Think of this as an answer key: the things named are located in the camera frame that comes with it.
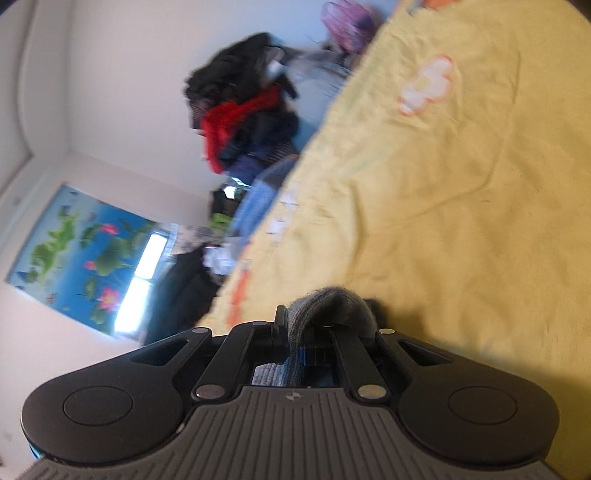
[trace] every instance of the gray ridged plate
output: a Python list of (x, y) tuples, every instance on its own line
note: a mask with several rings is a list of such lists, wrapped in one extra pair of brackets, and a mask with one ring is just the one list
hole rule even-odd
[(105, 468), (37, 462), (21, 480), (557, 480), (541, 462), (503, 472), (448, 465), (406, 438), (388, 410), (340, 388), (245, 387), (201, 406), (170, 443)]

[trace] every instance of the window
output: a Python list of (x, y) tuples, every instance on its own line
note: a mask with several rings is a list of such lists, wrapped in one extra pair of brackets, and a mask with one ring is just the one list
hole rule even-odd
[(168, 236), (164, 232), (153, 233), (148, 240), (117, 313), (115, 333), (134, 339), (138, 337), (150, 302), (154, 275), (161, 265), (167, 244)]

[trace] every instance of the pink fabric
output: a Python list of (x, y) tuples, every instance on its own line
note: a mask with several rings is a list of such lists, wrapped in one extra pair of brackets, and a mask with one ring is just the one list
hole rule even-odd
[(353, 53), (361, 53), (377, 30), (369, 10), (348, 0), (326, 2), (320, 19), (341, 48)]

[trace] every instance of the circular pad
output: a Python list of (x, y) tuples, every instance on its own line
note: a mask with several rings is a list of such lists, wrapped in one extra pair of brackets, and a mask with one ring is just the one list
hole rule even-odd
[(80, 425), (98, 427), (122, 419), (133, 405), (131, 396), (119, 388), (89, 387), (71, 394), (64, 402), (64, 412)]
[(509, 394), (491, 387), (462, 388), (450, 397), (449, 407), (460, 419), (478, 425), (505, 423), (517, 412)]

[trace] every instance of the bright window light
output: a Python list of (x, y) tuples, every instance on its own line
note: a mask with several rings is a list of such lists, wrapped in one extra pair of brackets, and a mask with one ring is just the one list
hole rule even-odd
[(223, 189), (223, 192), (229, 199), (234, 200), (236, 198), (236, 187), (228, 185), (226, 188)]
[(160, 261), (162, 252), (166, 247), (167, 239), (162, 235), (153, 234), (148, 240), (148, 245), (142, 254), (142, 258), (139, 259), (137, 268), (135, 269), (135, 276), (150, 280), (154, 276), (156, 266)]
[(139, 328), (148, 303), (150, 287), (151, 284), (147, 280), (137, 277), (131, 280), (115, 319), (115, 331), (133, 333)]

